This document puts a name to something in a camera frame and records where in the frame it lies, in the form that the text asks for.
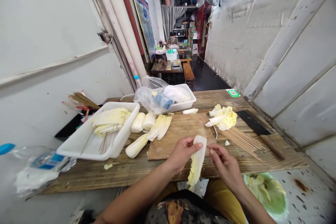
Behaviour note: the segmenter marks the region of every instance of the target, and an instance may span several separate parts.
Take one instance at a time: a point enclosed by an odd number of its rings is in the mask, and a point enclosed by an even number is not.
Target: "person's left hand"
[[[202,148],[202,143],[193,145],[194,139],[195,137],[188,137],[178,140],[174,150],[167,159],[167,165],[174,170],[176,174],[183,170],[191,155]]]

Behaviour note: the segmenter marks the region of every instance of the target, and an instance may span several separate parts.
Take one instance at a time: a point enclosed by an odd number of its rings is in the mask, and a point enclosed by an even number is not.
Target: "green bowl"
[[[251,175],[259,175],[262,176],[265,180],[276,180],[269,173],[258,173],[258,174],[248,174],[244,175],[244,182],[247,185],[247,177]],[[288,202],[286,196],[275,190],[275,186],[270,183],[270,188],[268,188],[269,195],[271,197],[271,202],[263,204],[264,208],[268,212],[268,214],[275,221],[282,221],[287,218],[289,210],[288,210]]]

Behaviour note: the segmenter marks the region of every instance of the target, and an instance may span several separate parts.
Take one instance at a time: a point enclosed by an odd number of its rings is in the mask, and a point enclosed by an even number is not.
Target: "curtain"
[[[169,39],[169,33],[173,30],[176,20],[187,11],[187,6],[167,6],[161,5],[163,31],[166,41]]]

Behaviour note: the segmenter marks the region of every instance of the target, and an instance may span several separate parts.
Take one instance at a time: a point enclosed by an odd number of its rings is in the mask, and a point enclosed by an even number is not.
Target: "bottle cap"
[[[0,145],[0,155],[5,155],[6,153],[10,152],[12,149],[15,148],[15,144],[12,143],[5,143],[4,145]]]

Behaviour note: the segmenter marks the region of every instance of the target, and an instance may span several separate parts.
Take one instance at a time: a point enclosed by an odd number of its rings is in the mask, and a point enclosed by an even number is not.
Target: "poster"
[[[152,29],[151,17],[149,14],[148,3],[145,0],[133,0],[136,7],[136,12],[140,21],[142,34],[145,37],[145,44],[147,51],[152,62],[154,59],[154,53],[156,50],[156,44],[154,39],[154,33]]]

